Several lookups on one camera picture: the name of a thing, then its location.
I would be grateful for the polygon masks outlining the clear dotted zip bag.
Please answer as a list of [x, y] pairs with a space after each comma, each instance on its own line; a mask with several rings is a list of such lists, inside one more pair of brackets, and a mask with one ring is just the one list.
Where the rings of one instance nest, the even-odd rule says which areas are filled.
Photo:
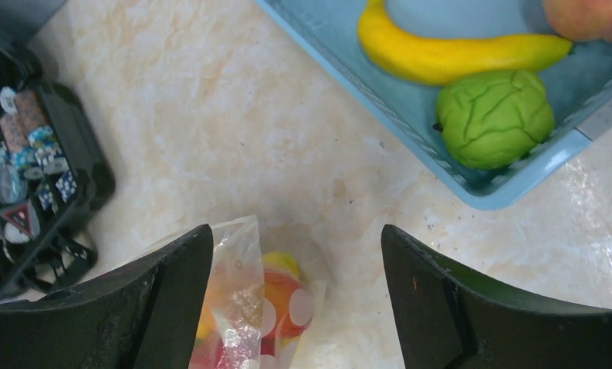
[[[302, 283], [314, 297], [312, 323], [321, 313], [331, 282], [323, 252], [313, 243], [261, 240], [253, 215], [207, 225], [214, 240], [212, 263], [186, 368], [289, 368], [308, 328], [287, 339], [261, 335], [264, 272], [283, 272]], [[158, 241], [145, 254], [189, 231]]]

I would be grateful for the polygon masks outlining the small orange toy fruit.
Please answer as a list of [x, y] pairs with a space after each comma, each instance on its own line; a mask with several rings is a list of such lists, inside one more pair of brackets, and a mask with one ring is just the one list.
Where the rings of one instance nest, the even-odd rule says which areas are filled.
[[313, 295], [300, 281], [283, 272], [264, 272], [263, 337], [301, 336], [311, 323], [314, 308]]

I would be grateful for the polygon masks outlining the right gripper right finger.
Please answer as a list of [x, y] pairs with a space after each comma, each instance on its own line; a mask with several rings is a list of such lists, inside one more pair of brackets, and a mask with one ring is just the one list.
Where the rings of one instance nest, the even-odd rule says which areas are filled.
[[408, 368], [612, 368], [612, 310], [494, 279], [387, 224], [387, 287]]

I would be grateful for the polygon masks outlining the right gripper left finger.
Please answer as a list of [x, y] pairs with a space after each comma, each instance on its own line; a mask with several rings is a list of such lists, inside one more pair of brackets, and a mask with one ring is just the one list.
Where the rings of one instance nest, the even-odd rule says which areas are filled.
[[0, 304], [0, 368], [186, 368], [213, 247], [203, 224], [90, 281]]

